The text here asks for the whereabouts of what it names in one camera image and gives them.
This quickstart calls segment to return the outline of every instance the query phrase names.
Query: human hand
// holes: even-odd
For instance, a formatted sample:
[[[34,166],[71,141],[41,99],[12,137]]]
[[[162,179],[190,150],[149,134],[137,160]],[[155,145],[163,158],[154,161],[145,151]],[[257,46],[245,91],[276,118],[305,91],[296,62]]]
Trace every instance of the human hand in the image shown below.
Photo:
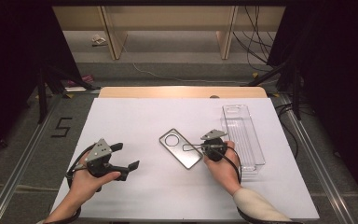
[[[236,167],[240,165],[240,161],[237,154],[232,149],[234,143],[227,141],[227,151],[225,156],[229,158]],[[234,167],[226,161],[224,158],[220,161],[211,161],[207,156],[204,156],[204,162],[211,172],[213,178],[231,195],[241,188],[241,184],[238,182],[237,173]]]
[[[88,155],[89,152],[85,153],[79,163],[86,164],[85,159]],[[120,172],[111,172],[97,178],[91,175],[87,169],[76,171],[69,192],[50,216],[46,218],[45,222],[71,217],[83,203],[94,195],[98,188],[118,178],[120,175]]]

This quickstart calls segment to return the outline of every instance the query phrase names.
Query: white table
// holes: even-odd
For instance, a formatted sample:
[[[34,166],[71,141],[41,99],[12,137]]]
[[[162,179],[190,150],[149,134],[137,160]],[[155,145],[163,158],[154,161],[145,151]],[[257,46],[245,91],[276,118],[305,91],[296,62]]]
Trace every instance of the white table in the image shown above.
[[[111,163],[127,166],[140,160],[127,181],[103,186],[82,206],[81,217],[146,221],[238,221],[230,195],[210,175],[202,161],[187,170],[158,139],[171,128],[191,143],[211,129],[220,129],[222,105],[248,105],[266,164],[242,183],[266,197],[293,219],[319,218],[296,161],[268,98],[253,99],[95,99],[74,157],[104,138],[122,142]],[[54,207],[67,193],[62,181]]]

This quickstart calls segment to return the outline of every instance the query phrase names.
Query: transparent plastic tray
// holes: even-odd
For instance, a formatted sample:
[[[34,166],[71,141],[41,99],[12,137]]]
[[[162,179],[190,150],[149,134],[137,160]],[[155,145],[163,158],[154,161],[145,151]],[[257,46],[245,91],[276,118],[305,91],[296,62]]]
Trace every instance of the transparent plastic tray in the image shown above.
[[[241,159],[242,178],[256,175],[266,164],[255,133],[255,127],[246,105],[224,105],[221,118],[222,128],[228,133],[224,140],[235,143]]]

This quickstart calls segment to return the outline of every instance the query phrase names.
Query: white sleeve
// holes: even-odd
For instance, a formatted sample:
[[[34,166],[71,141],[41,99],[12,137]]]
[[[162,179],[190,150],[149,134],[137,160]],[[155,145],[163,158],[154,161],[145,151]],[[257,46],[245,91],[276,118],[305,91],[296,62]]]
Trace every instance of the white sleeve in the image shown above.
[[[291,221],[280,213],[263,196],[251,189],[237,190],[233,199],[237,207],[248,217],[266,221]]]

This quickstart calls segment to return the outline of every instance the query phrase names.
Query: gray floor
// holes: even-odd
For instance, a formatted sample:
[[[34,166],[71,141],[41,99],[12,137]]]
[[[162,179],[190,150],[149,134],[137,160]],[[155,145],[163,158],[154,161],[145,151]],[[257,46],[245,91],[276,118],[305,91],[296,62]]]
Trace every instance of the gray floor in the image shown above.
[[[255,72],[263,74],[248,64],[245,51],[235,40],[232,42],[229,59],[221,60],[214,33],[211,32],[130,32],[126,51],[117,61],[110,58],[107,47],[91,46],[90,40],[97,32],[65,34],[81,74],[94,75],[95,86],[238,86],[253,80]],[[253,46],[258,55],[263,55],[258,45],[253,44]],[[270,69],[255,58],[251,57],[249,62],[257,68]],[[267,92],[276,93],[274,88],[276,78],[278,77],[263,85]],[[0,148],[0,192],[2,186],[10,179],[36,129],[38,104],[35,96],[34,93],[29,98],[30,108],[23,110],[18,122],[7,136],[8,147]],[[286,95],[281,93],[279,96],[271,97],[273,104],[283,104],[283,96]],[[53,102],[57,102],[57,105],[50,110],[51,117],[46,123],[43,136],[27,164],[15,193],[8,202],[0,223],[36,223],[48,215],[95,97],[98,97],[95,93],[78,92],[72,98],[54,96],[48,99],[50,106]],[[325,169],[348,206],[353,218],[352,223],[358,223],[358,186],[342,160],[333,154],[334,146],[309,105],[301,106],[301,116],[301,122]],[[60,118],[72,118],[62,122],[63,125],[70,127],[70,131],[64,138],[53,138],[52,135],[64,132],[56,130]],[[288,114],[283,115],[282,122],[292,133],[295,133],[296,130],[289,118]],[[295,152],[296,142],[289,132],[285,132]],[[306,149],[299,141],[298,143],[296,161],[321,216],[319,220],[305,222],[340,223],[307,156]],[[77,220],[75,223],[95,222]]]

